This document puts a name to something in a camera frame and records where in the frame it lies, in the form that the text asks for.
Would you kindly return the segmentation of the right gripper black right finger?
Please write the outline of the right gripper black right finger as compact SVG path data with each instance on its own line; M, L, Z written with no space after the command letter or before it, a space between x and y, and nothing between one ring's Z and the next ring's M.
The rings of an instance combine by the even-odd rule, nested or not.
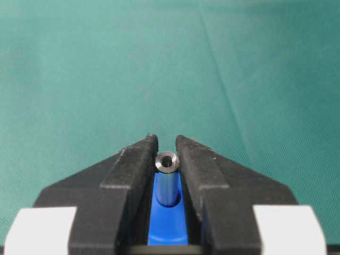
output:
M177 136L176 151L189 243L208 254L260 254L253 205L298 204L285 184L186 136Z

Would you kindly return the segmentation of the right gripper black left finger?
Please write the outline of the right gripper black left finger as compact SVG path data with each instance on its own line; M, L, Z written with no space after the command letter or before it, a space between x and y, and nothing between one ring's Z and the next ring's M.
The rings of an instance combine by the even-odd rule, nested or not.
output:
M158 138L144 139L119 153L44 188L34 207L77 208L69 254L115 254L145 245Z

